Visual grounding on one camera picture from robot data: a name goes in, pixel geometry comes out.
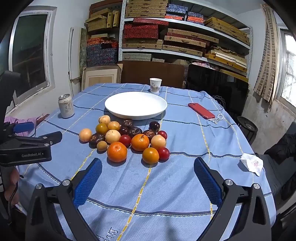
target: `white paper cup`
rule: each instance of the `white paper cup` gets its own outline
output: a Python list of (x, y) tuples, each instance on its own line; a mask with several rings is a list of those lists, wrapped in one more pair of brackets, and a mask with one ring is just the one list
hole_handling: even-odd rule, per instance
[(162, 81), (162, 79), (158, 79), (158, 78), (151, 78), (150, 79), (150, 92), (152, 94), (159, 93), (161, 81)]

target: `silver screw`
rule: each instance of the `silver screw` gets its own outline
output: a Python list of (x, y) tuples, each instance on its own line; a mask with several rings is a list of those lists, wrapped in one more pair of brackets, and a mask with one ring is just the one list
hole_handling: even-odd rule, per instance
[(227, 179), (227, 180), (225, 181), (225, 183), (226, 183), (226, 185), (231, 186), (231, 185), (233, 184), (233, 181), (230, 180), (230, 179)]
[(41, 189), (41, 188), (42, 188), (42, 184), (41, 184), (41, 183), (37, 184), (37, 185), (35, 186), (35, 188), (36, 188), (36, 189)]
[(68, 186), (70, 184), (69, 180), (63, 180), (62, 182), (63, 186)]
[(253, 186), (254, 186), (255, 189), (259, 189), (260, 188), (260, 185), (258, 183), (254, 183)]

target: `brown patterned curtain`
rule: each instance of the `brown patterned curtain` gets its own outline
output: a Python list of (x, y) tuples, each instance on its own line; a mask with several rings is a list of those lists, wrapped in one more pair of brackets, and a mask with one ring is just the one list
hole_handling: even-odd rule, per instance
[(277, 78), (275, 77), (277, 68), (278, 36), (273, 10), (267, 4), (263, 4), (261, 7), (265, 13), (266, 33), (262, 62), (254, 91), (271, 104), (277, 84)]

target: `round black stool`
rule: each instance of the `round black stool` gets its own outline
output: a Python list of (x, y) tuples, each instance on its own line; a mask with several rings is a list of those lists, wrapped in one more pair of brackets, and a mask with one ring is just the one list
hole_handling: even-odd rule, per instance
[(243, 127), (241, 128), (243, 134), (245, 135), (248, 143), (251, 145), (256, 138), (256, 134), (258, 132), (257, 126), (250, 120), (245, 117), (238, 116), (237, 117), (238, 126)]

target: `pink cloth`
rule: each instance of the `pink cloth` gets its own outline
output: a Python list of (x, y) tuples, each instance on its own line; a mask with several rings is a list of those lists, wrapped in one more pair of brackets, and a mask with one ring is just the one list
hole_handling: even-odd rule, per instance
[[(35, 117), (35, 118), (29, 118), (29, 119), (24, 119), (23, 120), (23, 119), (17, 119), (17, 118), (11, 117), (11, 116), (7, 116), (7, 117), (5, 117), (4, 122), (10, 122), (10, 124), (12, 124), (12, 123), (33, 122), (34, 123), (34, 129), (35, 129), (35, 127), (36, 127), (36, 121), (39, 118), (40, 117)], [(29, 131), (26, 131), (26, 132), (22, 132), (22, 133), (17, 133), (16, 135), (22, 136), (22, 137), (27, 137), (30, 134), (30, 132)]]

